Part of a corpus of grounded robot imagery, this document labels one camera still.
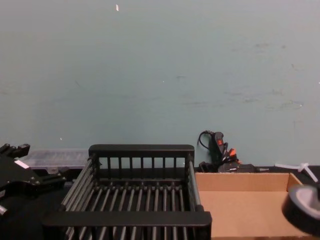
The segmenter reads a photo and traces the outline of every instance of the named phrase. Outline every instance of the roll of tape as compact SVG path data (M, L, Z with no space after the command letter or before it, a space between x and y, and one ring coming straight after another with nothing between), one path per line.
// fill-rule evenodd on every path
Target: roll of tape
M282 213L298 229L320 237L320 201L316 187L291 187L282 205Z

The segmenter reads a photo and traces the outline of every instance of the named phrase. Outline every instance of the black table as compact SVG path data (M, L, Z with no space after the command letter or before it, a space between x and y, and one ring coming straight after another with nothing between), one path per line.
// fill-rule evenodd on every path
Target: black table
M303 184L315 185L309 176L297 170L274 166L261 168L269 168L265 173L294 173ZM320 179L320 166L310 166L310 169ZM40 219L47 211L59 207L69 188L48 192L34 199L13 196L1 200L0 205L8 209L8 214L0 220L0 239L43 240Z

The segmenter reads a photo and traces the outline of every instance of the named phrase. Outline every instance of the painted wall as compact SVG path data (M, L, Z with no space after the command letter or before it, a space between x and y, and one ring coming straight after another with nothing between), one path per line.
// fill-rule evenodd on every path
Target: painted wall
M318 164L319 17L319 0L2 0L0 143L195 146L211 129L245 163Z

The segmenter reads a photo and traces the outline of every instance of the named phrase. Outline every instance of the black wire basket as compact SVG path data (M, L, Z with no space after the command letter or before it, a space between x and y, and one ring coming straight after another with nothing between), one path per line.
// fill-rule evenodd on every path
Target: black wire basket
M91 146L60 209L42 219L44 239L211 239L194 155L191 145Z

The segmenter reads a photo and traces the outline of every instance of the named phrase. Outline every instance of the open cardboard box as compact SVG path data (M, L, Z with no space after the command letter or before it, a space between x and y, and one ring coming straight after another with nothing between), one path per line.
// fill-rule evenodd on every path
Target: open cardboard box
M291 225L282 213L291 173L196 173L201 204L212 216L211 238L317 239Z

